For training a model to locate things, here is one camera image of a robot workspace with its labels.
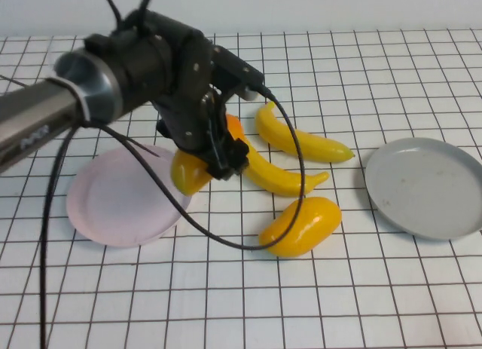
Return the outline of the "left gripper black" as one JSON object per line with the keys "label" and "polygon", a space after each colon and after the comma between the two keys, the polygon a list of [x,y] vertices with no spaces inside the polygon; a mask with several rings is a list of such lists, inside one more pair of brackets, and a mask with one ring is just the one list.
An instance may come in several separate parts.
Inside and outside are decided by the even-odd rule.
{"label": "left gripper black", "polygon": [[163,45],[163,88],[154,103],[168,136],[182,151],[202,155],[213,178],[240,175],[249,148],[230,133],[221,96],[209,91],[212,43],[183,23],[153,23],[152,31]]}

